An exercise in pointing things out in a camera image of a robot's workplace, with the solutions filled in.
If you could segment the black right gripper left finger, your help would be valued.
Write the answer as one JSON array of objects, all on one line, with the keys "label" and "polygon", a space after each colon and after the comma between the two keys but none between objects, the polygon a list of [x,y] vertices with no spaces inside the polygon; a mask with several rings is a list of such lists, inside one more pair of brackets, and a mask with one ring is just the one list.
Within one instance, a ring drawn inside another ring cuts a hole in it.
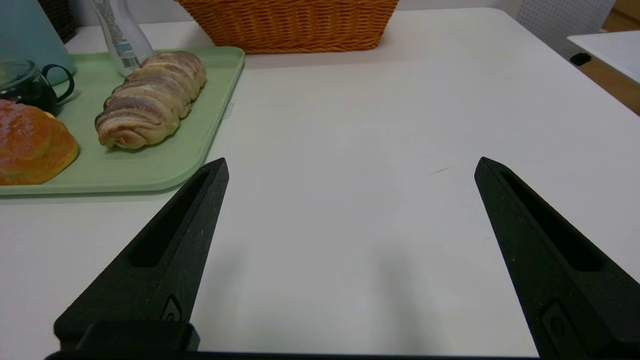
[{"label": "black right gripper left finger", "polygon": [[196,349],[190,324],[229,182],[208,162],[54,323],[62,349]]}]

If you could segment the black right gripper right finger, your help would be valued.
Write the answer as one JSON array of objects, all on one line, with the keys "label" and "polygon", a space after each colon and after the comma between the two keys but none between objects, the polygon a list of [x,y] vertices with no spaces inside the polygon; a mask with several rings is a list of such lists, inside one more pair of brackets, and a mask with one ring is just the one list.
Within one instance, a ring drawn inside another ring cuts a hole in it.
[{"label": "black right gripper right finger", "polygon": [[638,281],[507,166],[474,180],[540,357],[638,357]]}]

